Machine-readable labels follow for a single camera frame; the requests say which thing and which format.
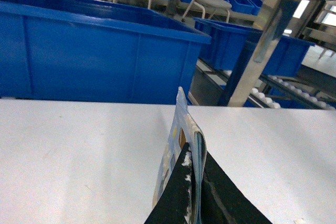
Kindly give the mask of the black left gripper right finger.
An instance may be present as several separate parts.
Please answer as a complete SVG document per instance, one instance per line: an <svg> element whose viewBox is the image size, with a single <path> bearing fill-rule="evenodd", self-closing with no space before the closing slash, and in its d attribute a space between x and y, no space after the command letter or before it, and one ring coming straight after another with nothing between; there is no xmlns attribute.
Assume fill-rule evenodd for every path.
<svg viewBox="0 0 336 224"><path fill-rule="evenodd" d="M271 223L236 187L210 153L202 181L202 223Z"/></svg>

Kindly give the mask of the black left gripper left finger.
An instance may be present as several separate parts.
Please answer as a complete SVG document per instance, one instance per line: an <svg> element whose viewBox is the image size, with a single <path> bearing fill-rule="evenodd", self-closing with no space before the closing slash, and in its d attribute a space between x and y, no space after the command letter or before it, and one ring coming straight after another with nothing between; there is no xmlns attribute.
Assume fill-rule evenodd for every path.
<svg viewBox="0 0 336 224"><path fill-rule="evenodd" d="M185 143L163 194L145 223L191 223L193 162Z"/></svg>

